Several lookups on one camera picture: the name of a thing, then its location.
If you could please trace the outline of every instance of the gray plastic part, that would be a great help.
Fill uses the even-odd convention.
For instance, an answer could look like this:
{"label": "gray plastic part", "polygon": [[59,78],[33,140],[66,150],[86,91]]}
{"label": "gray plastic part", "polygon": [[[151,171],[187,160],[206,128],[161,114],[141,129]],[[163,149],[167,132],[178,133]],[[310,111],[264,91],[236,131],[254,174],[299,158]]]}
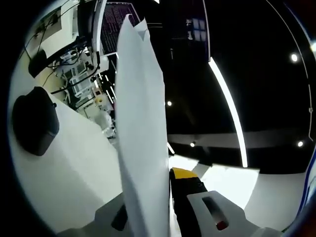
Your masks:
{"label": "gray plastic part", "polygon": [[[191,194],[187,197],[196,215],[202,237],[277,237],[281,235],[281,232],[270,228],[259,228],[249,222],[239,206],[216,191]],[[217,229],[216,222],[203,201],[203,198],[207,197],[217,204],[228,222],[228,226],[221,231]]]}

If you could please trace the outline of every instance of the black ceiling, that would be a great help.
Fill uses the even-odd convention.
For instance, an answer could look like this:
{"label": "black ceiling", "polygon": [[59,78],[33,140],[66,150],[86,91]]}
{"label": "black ceiling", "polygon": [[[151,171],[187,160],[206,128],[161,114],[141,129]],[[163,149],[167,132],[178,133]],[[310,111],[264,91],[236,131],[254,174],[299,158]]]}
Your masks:
{"label": "black ceiling", "polygon": [[[152,45],[163,71],[165,97],[172,101],[172,106],[166,107],[166,119],[168,140],[175,152],[206,164],[241,165],[239,148],[216,147],[211,142],[208,145],[205,139],[203,145],[198,145],[204,134],[235,133],[234,122],[208,63],[189,49],[188,40],[175,44],[168,32],[177,29],[177,24],[181,27],[185,24],[181,19],[185,15],[183,11],[187,11],[183,10],[188,8],[186,4],[201,0],[161,0],[160,4],[153,0],[131,2],[149,23]],[[313,92],[311,78],[315,76],[316,62],[312,53],[305,50],[309,46],[302,30],[281,1],[274,6],[282,13],[297,42],[265,0],[206,0],[205,6],[210,54],[233,97],[243,132],[293,131],[279,136],[284,142],[248,148],[249,167],[260,168],[263,173],[304,172],[315,145],[308,138],[308,85]],[[292,53],[300,55],[297,44],[309,71],[309,80],[302,59],[299,57],[297,63],[290,60]],[[173,48],[173,59],[170,48]],[[188,140],[179,136],[174,139],[173,134],[192,135],[196,147],[191,148]],[[301,148],[296,146],[299,140],[305,141]]]}

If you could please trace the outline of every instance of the yellow object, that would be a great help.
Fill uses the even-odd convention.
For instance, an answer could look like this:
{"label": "yellow object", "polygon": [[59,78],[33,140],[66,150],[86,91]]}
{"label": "yellow object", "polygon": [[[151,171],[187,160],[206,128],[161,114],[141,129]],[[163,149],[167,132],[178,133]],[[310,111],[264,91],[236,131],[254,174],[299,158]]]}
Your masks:
{"label": "yellow object", "polygon": [[186,169],[172,168],[176,179],[188,179],[197,177],[192,171]]}

